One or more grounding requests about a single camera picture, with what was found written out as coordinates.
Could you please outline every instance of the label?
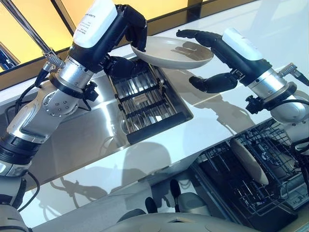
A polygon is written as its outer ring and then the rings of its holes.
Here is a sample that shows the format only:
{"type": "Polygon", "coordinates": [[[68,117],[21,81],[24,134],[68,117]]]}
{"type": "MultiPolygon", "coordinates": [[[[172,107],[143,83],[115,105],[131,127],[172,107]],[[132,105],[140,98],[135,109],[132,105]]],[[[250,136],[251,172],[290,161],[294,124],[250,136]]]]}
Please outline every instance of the label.
{"type": "Polygon", "coordinates": [[[222,40],[232,49],[248,60],[263,59],[259,50],[235,28],[228,28],[224,31],[222,40]]]}
{"type": "Polygon", "coordinates": [[[147,102],[147,101],[148,101],[148,98],[147,98],[147,96],[143,93],[143,94],[140,94],[140,95],[134,97],[134,98],[133,98],[133,101],[134,101],[134,104],[139,105],[139,104],[141,104],[141,103],[143,103],[143,102],[147,102]]]}
{"type": "Polygon", "coordinates": [[[117,10],[112,0],[95,0],[76,27],[74,42],[84,48],[93,47],[116,17],[117,10]]]}

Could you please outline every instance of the ceramic plate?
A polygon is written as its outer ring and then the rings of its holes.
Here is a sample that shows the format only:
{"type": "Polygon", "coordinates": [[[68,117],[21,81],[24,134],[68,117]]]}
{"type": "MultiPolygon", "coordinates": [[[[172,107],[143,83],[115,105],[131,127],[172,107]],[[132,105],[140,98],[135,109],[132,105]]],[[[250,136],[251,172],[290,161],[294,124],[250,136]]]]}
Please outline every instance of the ceramic plate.
{"type": "Polygon", "coordinates": [[[167,37],[148,36],[146,52],[131,47],[140,59],[167,69],[195,69],[213,58],[213,53],[204,46],[167,37]]]}
{"type": "Polygon", "coordinates": [[[231,150],[241,162],[249,175],[258,183],[268,185],[268,179],[265,172],[258,164],[253,155],[238,140],[231,139],[231,150]]]}

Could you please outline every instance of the sink drain rack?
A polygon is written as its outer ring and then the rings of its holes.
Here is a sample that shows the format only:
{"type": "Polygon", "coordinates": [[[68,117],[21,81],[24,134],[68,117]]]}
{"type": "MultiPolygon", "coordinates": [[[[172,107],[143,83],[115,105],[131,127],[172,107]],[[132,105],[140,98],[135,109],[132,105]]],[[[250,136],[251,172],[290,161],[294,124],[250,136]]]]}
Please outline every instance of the sink drain rack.
{"type": "Polygon", "coordinates": [[[192,118],[162,70],[149,65],[137,75],[118,80],[109,76],[123,115],[121,124],[130,144],[192,118]]]}

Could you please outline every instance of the dish rack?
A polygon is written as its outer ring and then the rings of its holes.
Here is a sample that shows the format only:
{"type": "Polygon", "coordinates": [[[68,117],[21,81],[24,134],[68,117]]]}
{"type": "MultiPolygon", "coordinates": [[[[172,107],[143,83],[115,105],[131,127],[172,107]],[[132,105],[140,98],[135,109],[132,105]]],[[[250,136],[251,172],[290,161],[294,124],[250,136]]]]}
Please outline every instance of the dish rack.
{"type": "Polygon", "coordinates": [[[159,67],[149,65],[137,75],[109,79],[123,116],[121,129],[130,144],[193,117],[159,67]]]}
{"type": "Polygon", "coordinates": [[[198,163],[219,191],[242,212],[262,216],[282,204],[297,209],[309,201],[302,173],[281,124],[269,120],[236,137],[265,172],[269,184],[254,181],[223,142],[204,151],[198,163]]]}

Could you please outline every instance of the robotic arm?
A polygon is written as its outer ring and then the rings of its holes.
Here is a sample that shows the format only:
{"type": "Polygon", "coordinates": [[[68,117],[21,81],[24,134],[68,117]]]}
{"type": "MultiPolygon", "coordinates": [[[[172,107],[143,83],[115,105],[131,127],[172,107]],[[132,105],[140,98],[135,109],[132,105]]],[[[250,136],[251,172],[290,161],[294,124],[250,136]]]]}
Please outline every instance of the robotic arm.
{"type": "Polygon", "coordinates": [[[291,74],[306,86],[309,80],[292,63],[279,73],[275,72],[257,48],[233,28],[227,29],[223,36],[199,30],[179,30],[176,35],[195,38],[201,45],[210,47],[232,69],[209,79],[193,76],[189,82],[194,87],[207,93],[220,93],[235,88],[239,81],[258,96],[246,99],[249,102],[246,109],[250,113],[267,109],[283,124],[295,147],[298,168],[301,168],[309,192],[309,102],[295,94],[294,82],[288,83],[283,77],[291,74]]]}
{"type": "Polygon", "coordinates": [[[78,109],[80,99],[85,102],[97,98],[96,84],[88,83],[93,74],[104,70],[122,78],[138,73],[145,65],[108,55],[124,35],[143,51],[147,37],[145,18],[129,5],[96,0],[77,27],[66,60],[47,57],[49,61],[35,83],[39,87],[37,97],[18,112],[0,138],[0,231],[29,231],[17,211],[26,189],[24,175],[41,144],[65,117],[78,109]],[[41,85],[51,63],[59,69],[41,85]]]}

